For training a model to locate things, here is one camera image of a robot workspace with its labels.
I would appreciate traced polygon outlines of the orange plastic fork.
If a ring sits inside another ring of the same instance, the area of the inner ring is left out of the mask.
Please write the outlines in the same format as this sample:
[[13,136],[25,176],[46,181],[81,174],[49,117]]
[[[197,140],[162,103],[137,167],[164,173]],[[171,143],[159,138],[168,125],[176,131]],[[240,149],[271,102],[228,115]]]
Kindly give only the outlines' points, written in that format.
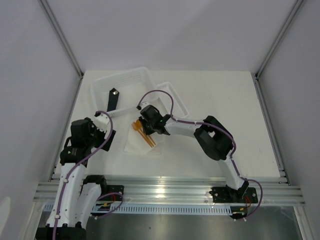
[[146,143],[147,143],[151,148],[154,147],[153,144],[152,144],[152,142],[147,138],[147,136],[146,136],[146,135],[143,133],[143,131],[136,125],[135,122],[133,122],[133,123],[131,124],[131,126],[132,126],[132,128],[133,128],[136,132],[138,132],[138,133],[140,134],[140,136],[146,141]]

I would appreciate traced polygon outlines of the orange plastic spoon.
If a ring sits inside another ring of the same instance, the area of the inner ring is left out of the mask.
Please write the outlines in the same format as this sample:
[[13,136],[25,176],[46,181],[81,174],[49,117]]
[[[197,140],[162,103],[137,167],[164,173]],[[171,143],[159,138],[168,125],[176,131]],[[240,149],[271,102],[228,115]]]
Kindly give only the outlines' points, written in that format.
[[143,127],[143,125],[142,125],[142,123],[140,122],[139,119],[135,121],[135,124],[136,124],[139,128]]

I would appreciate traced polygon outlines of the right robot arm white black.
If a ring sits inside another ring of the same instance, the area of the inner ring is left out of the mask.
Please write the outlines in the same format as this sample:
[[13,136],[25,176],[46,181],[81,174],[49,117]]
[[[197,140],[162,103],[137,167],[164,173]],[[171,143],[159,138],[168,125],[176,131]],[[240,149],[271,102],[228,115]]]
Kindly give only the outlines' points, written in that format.
[[226,180],[226,191],[229,198],[239,202],[246,197],[248,181],[242,179],[233,160],[236,143],[233,136],[213,116],[207,116],[203,121],[191,121],[174,118],[171,114],[162,116],[159,110],[151,104],[138,105],[139,121],[146,135],[179,135],[197,140],[207,157],[217,161]]

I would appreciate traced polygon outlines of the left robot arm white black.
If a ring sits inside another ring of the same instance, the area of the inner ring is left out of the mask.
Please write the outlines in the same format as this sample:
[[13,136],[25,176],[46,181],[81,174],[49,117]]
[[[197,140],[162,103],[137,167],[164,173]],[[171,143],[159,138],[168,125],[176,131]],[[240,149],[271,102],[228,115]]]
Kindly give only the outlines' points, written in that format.
[[108,196],[103,175],[85,176],[89,159],[99,150],[109,151],[116,131],[103,111],[93,119],[75,120],[60,153],[59,185],[50,216],[38,227],[37,240],[85,240],[86,226],[97,200]]

